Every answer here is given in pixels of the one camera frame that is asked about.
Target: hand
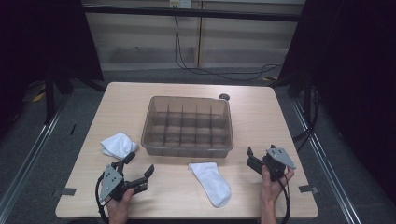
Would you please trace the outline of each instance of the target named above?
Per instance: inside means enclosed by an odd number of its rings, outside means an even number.
[[[280,178],[283,186],[286,187],[288,185],[288,181],[293,176],[294,171],[288,167],[288,172],[285,173],[285,176]],[[264,165],[262,167],[262,187],[260,189],[262,224],[276,223],[275,205],[276,200],[282,191],[283,189],[277,181],[271,181],[270,171],[268,170],[268,167]]]
[[[106,204],[110,224],[125,224],[128,221],[128,207],[132,196],[134,196],[134,189],[128,189],[120,202],[110,200]]]

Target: gray floor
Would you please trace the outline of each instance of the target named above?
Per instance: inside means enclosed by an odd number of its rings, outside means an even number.
[[[217,76],[194,75],[187,70],[145,70],[106,72],[106,85],[111,81],[198,83],[221,85],[266,86],[262,77],[276,77],[279,67],[249,81],[234,81]],[[236,69],[240,72],[260,71],[258,69]],[[211,69],[212,72],[235,72],[233,69]],[[256,75],[224,75],[231,78],[249,79]],[[65,186],[76,157],[91,126],[103,93],[95,91],[77,80],[72,80],[74,92],[67,96],[64,111],[47,142],[38,156],[33,170],[24,183],[18,200],[8,214],[6,223],[68,223],[70,220],[55,216],[59,197],[53,191]],[[25,97],[24,109],[9,132],[1,139],[0,145],[0,195],[4,196],[14,176],[19,171],[45,119],[45,101],[31,103],[29,100],[38,90],[29,90]],[[293,108],[287,88],[276,88],[276,96],[282,108],[290,133],[295,136],[303,131]],[[57,102],[63,99],[57,96]],[[302,97],[293,99],[302,101]],[[348,145],[343,142],[323,105],[320,106],[315,132],[328,160],[332,163],[346,194],[356,208],[361,223],[396,223],[396,209],[375,179],[356,160]],[[309,143],[299,153],[304,171],[314,194],[319,215],[313,219],[291,219],[289,223],[348,223],[331,185],[322,171],[320,163]],[[230,223],[224,220],[136,220],[135,223]],[[256,223],[256,220],[234,220],[233,223]]]

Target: wall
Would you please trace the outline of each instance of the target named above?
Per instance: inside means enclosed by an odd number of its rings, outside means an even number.
[[[129,7],[169,7],[169,1],[90,1]],[[301,0],[193,1],[192,8],[300,14]],[[87,13],[103,70],[172,68],[175,64],[174,17]],[[183,61],[188,67],[262,66],[281,63],[295,22],[178,18]]]

